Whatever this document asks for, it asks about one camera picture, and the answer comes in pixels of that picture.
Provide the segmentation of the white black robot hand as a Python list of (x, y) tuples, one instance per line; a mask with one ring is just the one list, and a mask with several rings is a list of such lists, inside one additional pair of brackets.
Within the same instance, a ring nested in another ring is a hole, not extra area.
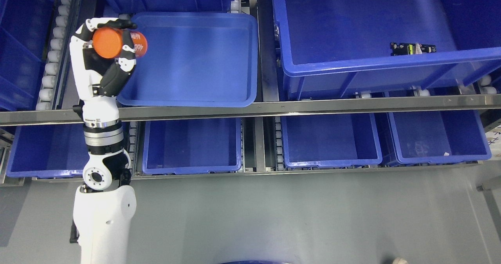
[[(106, 59), (94, 48), (92, 38), (98, 29), (120, 29), (122, 42), (118, 57)], [(81, 100), (74, 111), (88, 128), (107, 128), (118, 123), (116, 96), (127, 84), (136, 67), (131, 32), (137, 25), (128, 19), (86, 19), (70, 37), (70, 63), (77, 94)]]

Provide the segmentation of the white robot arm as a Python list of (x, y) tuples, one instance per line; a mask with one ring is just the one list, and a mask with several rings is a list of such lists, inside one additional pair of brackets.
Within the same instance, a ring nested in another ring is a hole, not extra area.
[(137, 201), (122, 123), (85, 123), (83, 131), (89, 160), (75, 192), (70, 243), (80, 246), (82, 264), (125, 264)]

